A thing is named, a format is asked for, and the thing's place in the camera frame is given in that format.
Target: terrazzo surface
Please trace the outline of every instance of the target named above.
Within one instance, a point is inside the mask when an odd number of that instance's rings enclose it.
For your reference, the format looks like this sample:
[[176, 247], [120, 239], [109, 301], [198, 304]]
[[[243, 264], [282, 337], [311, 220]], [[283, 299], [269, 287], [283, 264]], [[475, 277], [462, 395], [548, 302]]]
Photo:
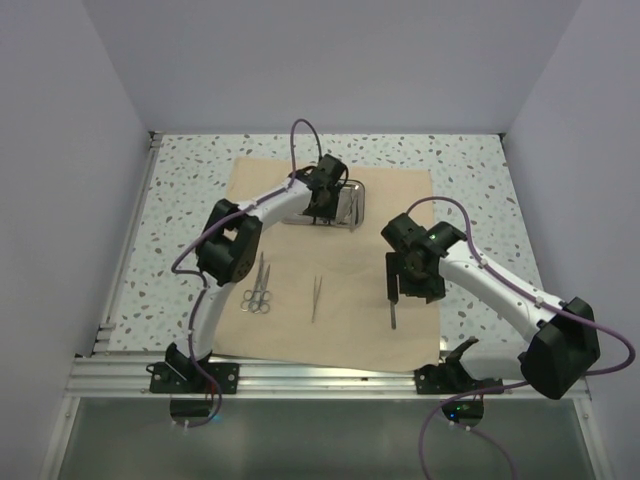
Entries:
[[[526, 281], [540, 285], [527, 232], [499, 138], [493, 135], [321, 135], [323, 149], [353, 165], [426, 169], [435, 195], [453, 197], [468, 209], [477, 245]], [[298, 135], [301, 163], [317, 158], [310, 135]], [[164, 351], [183, 335], [198, 281], [169, 268], [196, 238], [217, 200], [224, 197], [238, 156], [289, 158], [288, 135], [165, 135], [157, 156], [108, 350]], [[436, 220], [463, 229], [462, 216], [444, 202]], [[183, 267], [195, 266], [189, 256]], [[441, 348], [470, 336], [520, 342], [517, 332], [465, 290], [447, 285], [440, 301]]]

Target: clear plastic panel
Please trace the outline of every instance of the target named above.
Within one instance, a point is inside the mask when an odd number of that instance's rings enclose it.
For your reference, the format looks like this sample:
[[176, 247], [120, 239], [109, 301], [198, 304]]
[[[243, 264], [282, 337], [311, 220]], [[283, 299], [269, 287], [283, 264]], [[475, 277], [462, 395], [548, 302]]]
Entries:
[[[84, 399], [62, 479], [421, 479], [417, 440], [434, 400], [225, 399], [210, 425], [171, 427], [166, 399]], [[514, 457], [521, 480], [593, 479], [571, 401], [491, 400], [479, 425]], [[494, 447], [427, 432], [437, 480], [509, 479]]]

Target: white wall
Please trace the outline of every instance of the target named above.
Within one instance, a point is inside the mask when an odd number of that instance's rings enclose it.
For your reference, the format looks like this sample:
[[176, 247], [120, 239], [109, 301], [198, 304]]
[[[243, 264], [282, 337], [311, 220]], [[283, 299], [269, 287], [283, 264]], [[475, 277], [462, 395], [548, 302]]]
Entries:
[[[640, 346], [640, 2], [583, 0], [507, 135], [549, 288], [591, 302]], [[601, 364], [623, 358], [603, 341]], [[589, 383], [619, 479], [640, 468], [638, 365]]]
[[1, 478], [37, 478], [147, 138], [80, 0], [1, 2]]
[[150, 129], [504, 132], [579, 0], [85, 0]]

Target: brown paper sheet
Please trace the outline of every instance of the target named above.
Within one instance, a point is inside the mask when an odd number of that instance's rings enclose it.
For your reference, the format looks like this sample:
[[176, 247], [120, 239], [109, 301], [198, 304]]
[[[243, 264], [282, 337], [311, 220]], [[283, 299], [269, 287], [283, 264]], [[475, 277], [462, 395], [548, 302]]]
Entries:
[[[290, 164], [279, 160], [236, 159], [227, 190], [246, 200], [282, 182]], [[364, 370], [406, 372], [439, 355], [437, 304], [401, 297], [398, 327], [391, 329], [386, 294], [382, 228], [416, 199], [432, 194], [427, 171], [350, 167], [366, 188], [364, 223], [348, 229], [277, 224], [262, 233], [259, 252], [271, 265], [271, 311], [240, 309], [252, 289], [257, 262], [233, 290], [216, 330], [217, 354]], [[425, 204], [412, 212], [422, 225], [433, 223]], [[311, 322], [314, 277], [322, 275], [315, 322]]]

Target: surgical scissors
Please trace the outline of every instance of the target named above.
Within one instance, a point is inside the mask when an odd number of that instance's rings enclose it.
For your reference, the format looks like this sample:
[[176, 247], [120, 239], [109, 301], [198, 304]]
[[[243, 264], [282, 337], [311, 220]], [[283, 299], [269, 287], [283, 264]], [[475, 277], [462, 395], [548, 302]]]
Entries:
[[247, 289], [244, 291], [244, 300], [240, 304], [242, 311], [251, 313], [269, 313], [269, 310], [271, 310], [271, 306], [269, 305], [271, 292], [267, 290], [267, 284], [269, 282], [270, 273], [271, 265], [267, 267], [266, 271], [264, 270], [264, 253], [261, 253], [258, 275], [256, 276], [253, 290]]

